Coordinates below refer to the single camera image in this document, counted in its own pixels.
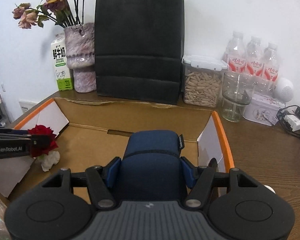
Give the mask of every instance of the black paper bag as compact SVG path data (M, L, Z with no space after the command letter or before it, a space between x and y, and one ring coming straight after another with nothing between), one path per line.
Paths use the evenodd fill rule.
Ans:
M184 0L97 0L97 93L176 104L183 46Z

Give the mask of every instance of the milk carton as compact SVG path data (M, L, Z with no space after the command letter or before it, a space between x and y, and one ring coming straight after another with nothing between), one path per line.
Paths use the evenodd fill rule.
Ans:
M71 90L73 86L72 70L67 67L65 34L57 34L51 43L53 69L59 90Z

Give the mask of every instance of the textured pink vase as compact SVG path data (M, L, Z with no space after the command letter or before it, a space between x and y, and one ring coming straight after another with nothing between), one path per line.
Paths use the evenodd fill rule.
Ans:
M94 71L94 23L65 28L67 67L74 72L74 89L87 93L97 89Z

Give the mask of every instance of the white power adapter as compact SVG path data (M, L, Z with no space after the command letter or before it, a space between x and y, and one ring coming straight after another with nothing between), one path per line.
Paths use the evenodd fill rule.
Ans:
M300 119L293 114L286 115L284 119L290 124L292 131L300 130Z

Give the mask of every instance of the brown wooden tabletop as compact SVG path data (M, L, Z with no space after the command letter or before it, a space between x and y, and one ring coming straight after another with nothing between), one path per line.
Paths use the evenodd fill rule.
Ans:
M98 97L95 92L80 94L74 90L56 92L51 97L72 100L116 100ZM185 105L183 102L180 102L180 105L195 107ZM16 120L12 127L27 114L29 113ZM285 133L279 124L270 127L245 119L232 123L220 118L235 166L261 183L271 186L279 196L292 205L296 222L288 240L300 240L300 139Z

